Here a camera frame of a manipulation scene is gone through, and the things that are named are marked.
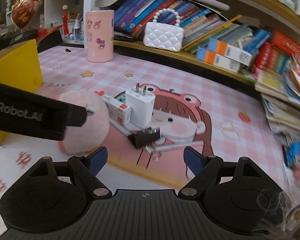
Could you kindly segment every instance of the yellow star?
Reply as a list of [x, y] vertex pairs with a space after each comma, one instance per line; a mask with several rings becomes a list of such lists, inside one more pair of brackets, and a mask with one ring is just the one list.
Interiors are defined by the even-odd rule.
[[86, 71], [85, 73], [82, 73], [82, 77], [92, 77], [92, 75], [94, 74], [94, 72], [89, 72], [89, 71]]

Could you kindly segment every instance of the orange and white box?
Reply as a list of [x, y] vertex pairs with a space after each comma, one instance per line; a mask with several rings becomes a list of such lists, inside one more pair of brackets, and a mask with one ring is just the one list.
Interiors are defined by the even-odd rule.
[[197, 51], [197, 60], [201, 60], [203, 62], [234, 71], [236, 73], [239, 71], [241, 65], [241, 63], [238, 61], [229, 59], [202, 47], [199, 47]]
[[126, 126], [128, 123], [130, 123], [130, 117], [131, 117], [130, 106], [126, 106], [119, 100], [106, 94], [102, 95], [101, 97], [108, 107], [109, 116], [111, 119], [116, 120], [117, 122], [121, 123], [123, 126]]
[[213, 38], [209, 39], [207, 50], [238, 61], [246, 66], [249, 66], [252, 60], [252, 55], [243, 49]]

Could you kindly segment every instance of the pink cylindrical container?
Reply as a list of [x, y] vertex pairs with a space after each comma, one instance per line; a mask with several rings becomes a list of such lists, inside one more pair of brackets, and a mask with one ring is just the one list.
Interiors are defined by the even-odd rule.
[[85, 35], [87, 60], [94, 63], [110, 61], [113, 57], [114, 10], [86, 12]]

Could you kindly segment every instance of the pink checkered desk mat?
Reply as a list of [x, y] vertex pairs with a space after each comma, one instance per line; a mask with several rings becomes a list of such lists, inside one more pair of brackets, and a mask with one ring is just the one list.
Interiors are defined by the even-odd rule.
[[[212, 148], [214, 155], [225, 161], [236, 162], [239, 157], [248, 156], [279, 186], [286, 188], [281, 146], [265, 128], [259, 101], [164, 65], [118, 54], [114, 54], [111, 62], [96, 64], [86, 60], [85, 49], [68, 49], [71, 52], [66, 52], [66, 47], [54, 47], [39, 54], [44, 83], [38, 94], [54, 97], [70, 90], [87, 89], [115, 97], [140, 83], [162, 95], [160, 102], [156, 96], [151, 122], [166, 134], [165, 142], [155, 146], [160, 155], [151, 158], [148, 152], [134, 149], [124, 135], [130, 128], [116, 123], [110, 126], [103, 142], [109, 160], [98, 178], [112, 192], [117, 188], [180, 189], [192, 177], [183, 163], [185, 145], [204, 154], [209, 154]], [[184, 110], [173, 111], [180, 108], [180, 103]], [[0, 147], [0, 197], [43, 156], [52, 156], [54, 161], [69, 158], [59, 152], [56, 141], [9, 134]], [[0, 234], [4, 230], [0, 217]]]

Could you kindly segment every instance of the barcode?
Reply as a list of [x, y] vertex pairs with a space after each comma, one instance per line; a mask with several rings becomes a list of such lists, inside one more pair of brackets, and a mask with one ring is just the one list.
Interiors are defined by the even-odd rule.
[[216, 63], [215, 63], [216, 65], [219, 64], [219, 60], [220, 60], [220, 57], [216, 56]]
[[247, 55], [246, 53], [244, 52], [241, 52], [240, 55], [239, 55], [239, 60], [240, 62], [242, 62], [243, 64], [247, 63], [248, 62], [248, 59], [249, 59], [249, 55]]
[[229, 56], [229, 55], [230, 55], [230, 51], [231, 51], [231, 48], [228, 48], [228, 49], [227, 49], [227, 52], [226, 52], [226, 56]]
[[230, 65], [229, 65], [229, 68], [232, 70], [232, 71], [237, 71], [237, 65], [238, 63], [234, 60], [231, 60], [230, 62]]

